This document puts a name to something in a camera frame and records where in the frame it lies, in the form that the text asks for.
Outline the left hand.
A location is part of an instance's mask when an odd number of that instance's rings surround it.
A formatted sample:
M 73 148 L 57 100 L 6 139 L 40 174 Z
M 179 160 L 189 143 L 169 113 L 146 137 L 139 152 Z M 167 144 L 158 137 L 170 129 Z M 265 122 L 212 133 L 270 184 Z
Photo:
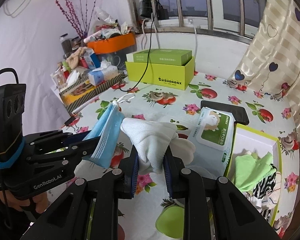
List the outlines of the left hand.
M 29 200 L 18 200 L 10 193 L 10 191 L 0 191 L 0 200 L 17 211 L 23 211 L 22 207 L 30 205 Z M 33 197 L 32 200 L 36 204 L 37 213 L 43 213 L 49 206 L 46 192 Z

